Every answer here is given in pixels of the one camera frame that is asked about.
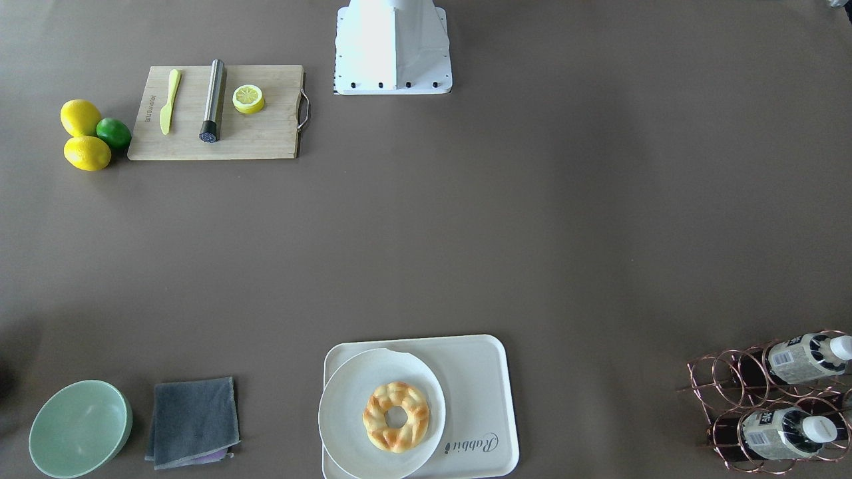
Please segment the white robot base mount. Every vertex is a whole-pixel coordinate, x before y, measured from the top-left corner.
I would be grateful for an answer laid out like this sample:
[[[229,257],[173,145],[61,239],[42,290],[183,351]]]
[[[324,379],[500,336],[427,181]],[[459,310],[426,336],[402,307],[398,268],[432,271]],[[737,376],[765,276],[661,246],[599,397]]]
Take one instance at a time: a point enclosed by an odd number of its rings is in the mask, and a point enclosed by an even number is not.
[[[351,1],[337,10],[335,94],[447,94],[452,88],[444,9],[432,1]]]

